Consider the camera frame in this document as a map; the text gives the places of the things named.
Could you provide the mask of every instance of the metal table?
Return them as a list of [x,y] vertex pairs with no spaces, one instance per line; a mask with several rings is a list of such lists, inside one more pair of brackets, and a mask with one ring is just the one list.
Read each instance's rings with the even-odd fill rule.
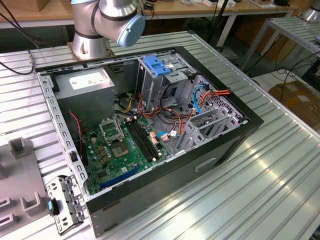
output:
[[244,61],[240,66],[241,70],[244,70],[248,65],[252,54],[257,49],[258,44],[264,37],[269,27],[273,28],[276,32],[265,46],[264,50],[261,53],[262,55],[272,46],[273,42],[276,40],[280,33],[294,41],[297,45],[301,46],[300,50],[293,58],[296,61],[300,60],[299,56],[302,54],[304,49],[310,51],[313,54],[318,53],[318,57],[320,56],[320,43],[316,42],[316,37],[320,35],[320,22],[309,23],[297,16],[270,18],[265,21],[259,34],[256,36],[251,47],[249,48],[249,51],[245,55]]
[[[308,239],[320,224],[320,136],[246,75],[188,32],[142,37],[116,54],[184,46],[264,120],[231,159],[154,204],[99,239]],[[64,47],[34,50],[38,66],[74,62]],[[29,69],[27,52],[0,55],[16,70]],[[35,74],[0,68],[0,144],[32,140],[43,182],[69,170]],[[45,216],[3,240],[93,239],[90,222],[59,237]]]

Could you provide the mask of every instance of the blue drive bay latch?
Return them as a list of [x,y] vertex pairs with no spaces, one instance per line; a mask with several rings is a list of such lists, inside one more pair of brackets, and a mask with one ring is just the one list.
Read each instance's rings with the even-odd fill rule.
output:
[[143,60],[148,68],[153,70],[154,75],[157,77],[171,73],[171,70],[167,68],[156,56],[145,56]]

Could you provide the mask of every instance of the motherboard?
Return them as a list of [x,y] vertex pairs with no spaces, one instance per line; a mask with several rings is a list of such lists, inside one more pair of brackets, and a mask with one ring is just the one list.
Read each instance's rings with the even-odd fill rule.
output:
[[88,158],[84,167],[91,195],[170,158],[144,117],[110,119],[83,137]]

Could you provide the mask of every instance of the power supply label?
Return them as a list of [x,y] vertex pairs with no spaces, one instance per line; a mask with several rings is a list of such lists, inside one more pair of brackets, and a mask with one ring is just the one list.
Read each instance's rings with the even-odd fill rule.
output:
[[75,76],[69,79],[73,90],[92,87],[98,84],[105,84],[107,80],[100,72],[94,72],[86,75]]

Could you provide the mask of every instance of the ram slot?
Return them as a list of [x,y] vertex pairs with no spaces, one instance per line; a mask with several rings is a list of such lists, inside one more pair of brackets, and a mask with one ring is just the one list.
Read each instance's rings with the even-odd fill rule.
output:
[[134,122],[126,123],[127,129],[130,132],[131,136],[133,137],[134,141],[138,145],[139,149],[141,150],[142,154],[146,158],[146,160],[150,163],[152,162],[154,155],[152,152],[146,147],[149,139],[146,137],[145,133],[141,134],[136,130],[134,127]]
[[141,126],[137,123],[134,122],[133,124],[134,129],[140,136],[141,141],[144,143],[145,147],[147,148],[148,152],[152,156],[152,158],[159,158],[157,151],[155,150],[154,146],[150,142],[149,138],[146,136],[146,133],[144,130],[141,128]]

